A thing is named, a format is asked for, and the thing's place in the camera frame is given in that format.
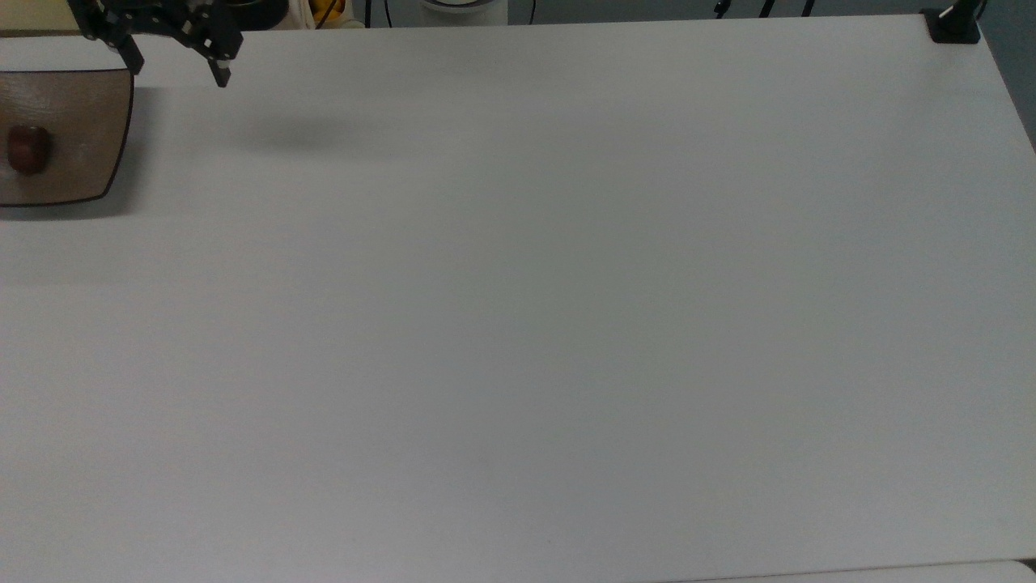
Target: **dark red object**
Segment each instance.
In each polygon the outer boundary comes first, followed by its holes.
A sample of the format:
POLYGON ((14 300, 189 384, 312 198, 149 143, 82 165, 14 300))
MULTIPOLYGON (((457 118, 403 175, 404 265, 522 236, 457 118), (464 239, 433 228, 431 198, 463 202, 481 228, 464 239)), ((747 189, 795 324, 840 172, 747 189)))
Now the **dark red object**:
POLYGON ((7 133, 7 161, 20 174, 38 174, 51 156, 51 133, 42 127, 15 125, 7 133))

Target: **gray floor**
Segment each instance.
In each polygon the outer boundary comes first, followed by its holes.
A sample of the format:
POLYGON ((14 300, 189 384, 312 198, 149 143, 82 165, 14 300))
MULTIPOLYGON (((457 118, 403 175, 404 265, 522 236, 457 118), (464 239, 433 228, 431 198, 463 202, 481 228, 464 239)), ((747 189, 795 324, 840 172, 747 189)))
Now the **gray floor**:
MULTIPOLYGON (((361 0, 353 0, 358 10, 361 0)), ((388 0, 393 24, 414 26, 414 0, 388 0)), ((754 18, 764 0, 733 0, 727 18, 754 18)), ((778 0, 772 17, 797 17, 805 0, 778 0)), ((816 0, 814 16, 917 13, 922 7, 949 6, 952 0, 816 0)), ((537 24, 622 22, 714 18, 715 0, 538 0, 537 24)), ((374 0, 374 26, 386 26, 382 0, 374 0)), ((511 23, 528 22, 533 0, 510 0, 511 23)), ((1011 91, 1029 138, 1036 143, 1036 1, 989 0, 982 18, 1000 70, 1011 91)))

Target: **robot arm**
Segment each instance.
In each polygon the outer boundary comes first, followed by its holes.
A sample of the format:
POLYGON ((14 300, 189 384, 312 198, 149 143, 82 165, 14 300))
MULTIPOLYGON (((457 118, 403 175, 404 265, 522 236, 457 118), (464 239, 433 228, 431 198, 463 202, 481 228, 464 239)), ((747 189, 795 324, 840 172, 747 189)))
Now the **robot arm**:
POLYGON ((224 0, 67 0, 83 36, 117 51, 137 75, 144 66, 133 33, 171 36, 208 60, 220 87, 243 37, 224 0))

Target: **white cylinder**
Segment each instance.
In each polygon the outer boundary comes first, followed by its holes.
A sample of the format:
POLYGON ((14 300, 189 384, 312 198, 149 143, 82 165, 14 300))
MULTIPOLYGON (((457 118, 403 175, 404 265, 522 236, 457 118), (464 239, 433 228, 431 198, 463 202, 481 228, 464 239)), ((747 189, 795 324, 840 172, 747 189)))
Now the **white cylinder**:
POLYGON ((422 26, 506 26, 508 0, 421 0, 422 26))

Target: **white table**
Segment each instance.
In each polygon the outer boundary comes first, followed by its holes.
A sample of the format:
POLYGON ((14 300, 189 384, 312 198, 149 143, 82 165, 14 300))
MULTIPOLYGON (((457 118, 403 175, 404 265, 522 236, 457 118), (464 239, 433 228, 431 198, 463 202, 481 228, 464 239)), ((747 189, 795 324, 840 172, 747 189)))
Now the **white table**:
POLYGON ((1033 572, 1014 561, 872 569, 731 580, 731 583, 1032 583, 1033 572))
POLYGON ((141 45, 109 198, 2 213, 3 581, 1036 556, 1036 156, 984 43, 268 33, 226 90, 141 45))

